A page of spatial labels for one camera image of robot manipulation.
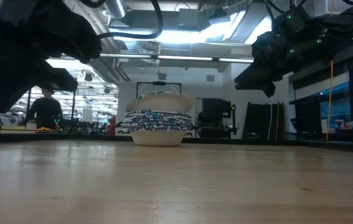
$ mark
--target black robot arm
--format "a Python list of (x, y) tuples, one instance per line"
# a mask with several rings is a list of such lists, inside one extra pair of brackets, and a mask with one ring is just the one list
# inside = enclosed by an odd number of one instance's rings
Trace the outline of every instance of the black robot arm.
[(238, 90), (275, 93), (273, 82), (317, 60), (328, 64), (335, 53), (353, 44), (353, 7), (338, 16), (310, 18), (301, 5), (273, 20), (272, 31), (252, 45), (254, 62), (235, 79)]

